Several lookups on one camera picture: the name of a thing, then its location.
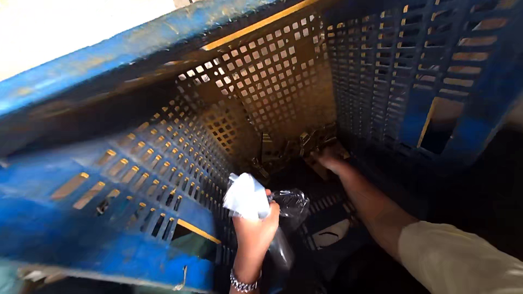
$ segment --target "forearm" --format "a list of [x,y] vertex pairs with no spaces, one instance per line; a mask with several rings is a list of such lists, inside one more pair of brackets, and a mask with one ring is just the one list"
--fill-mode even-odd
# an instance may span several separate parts
[[335,172],[374,240],[399,261],[397,244],[401,230],[418,220],[400,208],[348,163],[341,164]]
[[[252,254],[248,250],[238,248],[236,258],[234,259],[233,270],[238,281],[246,284],[252,284],[258,280],[262,268],[262,262],[265,255]],[[229,293],[240,293],[232,285]],[[259,293],[259,288],[250,292],[254,294]]]

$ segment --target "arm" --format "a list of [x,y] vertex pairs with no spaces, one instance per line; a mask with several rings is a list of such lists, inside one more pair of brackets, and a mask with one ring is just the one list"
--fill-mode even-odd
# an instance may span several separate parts
[[418,220],[401,209],[376,186],[363,177],[357,169],[325,150],[318,161],[333,171],[342,181],[345,192],[356,206],[358,216],[374,240],[400,261],[398,241],[402,229]]
[[[263,220],[252,221],[234,217],[234,230],[238,240],[238,250],[234,259],[233,270],[238,281],[252,284],[258,280],[265,253],[278,229],[280,206],[270,204],[270,214]],[[239,293],[231,286],[229,293]]]

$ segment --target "perforated crate wall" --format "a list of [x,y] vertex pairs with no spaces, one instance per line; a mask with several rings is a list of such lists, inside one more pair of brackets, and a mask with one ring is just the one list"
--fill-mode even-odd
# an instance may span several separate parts
[[[327,28],[340,131],[415,160],[471,164],[521,90],[521,1],[386,6]],[[442,98],[463,109],[432,152],[422,141]]]

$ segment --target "wrist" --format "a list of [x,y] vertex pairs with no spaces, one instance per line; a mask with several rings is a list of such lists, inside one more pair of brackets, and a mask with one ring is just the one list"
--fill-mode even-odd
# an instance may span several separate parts
[[260,254],[249,250],[245,251],[239,247],[233,265],[238,281],[246,284],[256,282],[260,275],[264,257],[265,252]]

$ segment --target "hand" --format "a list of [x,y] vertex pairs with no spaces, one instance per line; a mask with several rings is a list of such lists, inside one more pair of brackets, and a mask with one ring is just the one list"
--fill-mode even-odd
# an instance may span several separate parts
[[269,215],[262,220],[233,217],[238,240],[234,272],[239,281],[250,284],[258,279],[265,253],[278,229],[279,216],[280,206],[273,201]]
[[339,175],[340,169],[346,163],[339,157],[341,146],[330,146],[321,151],[320,154],[313,154],[316,160],[325,168],[330,169],[333,173]]

